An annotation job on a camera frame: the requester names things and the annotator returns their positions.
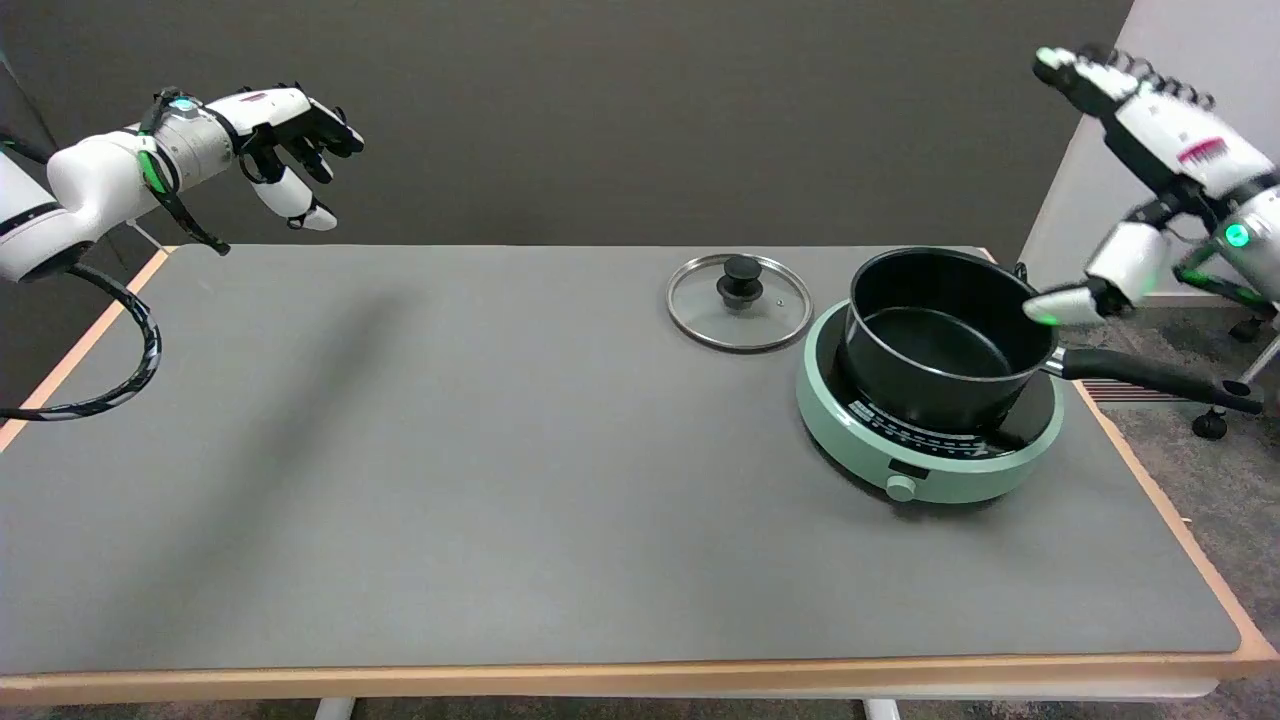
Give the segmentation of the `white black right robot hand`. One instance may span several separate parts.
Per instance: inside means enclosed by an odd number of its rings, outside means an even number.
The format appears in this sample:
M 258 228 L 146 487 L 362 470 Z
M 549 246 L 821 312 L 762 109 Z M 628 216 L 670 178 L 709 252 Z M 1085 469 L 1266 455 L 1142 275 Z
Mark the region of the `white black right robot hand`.
M 1277 164 L 1216 117 L 1215 97 L 1115 47 L 1041 47 L 1034 76 L 1097 119 L 1112 155 L 1152 196 L 1089 256 L 1076 283 L 1021 309 L 1042 325 L 1123 316 L 1165 274 L 1277 315 Z

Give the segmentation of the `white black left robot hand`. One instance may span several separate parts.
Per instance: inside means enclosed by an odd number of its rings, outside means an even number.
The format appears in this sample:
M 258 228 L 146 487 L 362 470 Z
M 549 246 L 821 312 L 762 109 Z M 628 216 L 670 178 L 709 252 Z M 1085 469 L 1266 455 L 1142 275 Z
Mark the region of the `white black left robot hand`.
M 298 85 L 243 88 L 204 105 L 227 129 L 241 174 L 259 200 L 296 231 L 333 231 L 335 213 L 278 155 L 288 152 L 321 184 L 334 173 L 325 155 L 351 158 L 365 149 L 364 136 L 339 108 L 328 108 Z

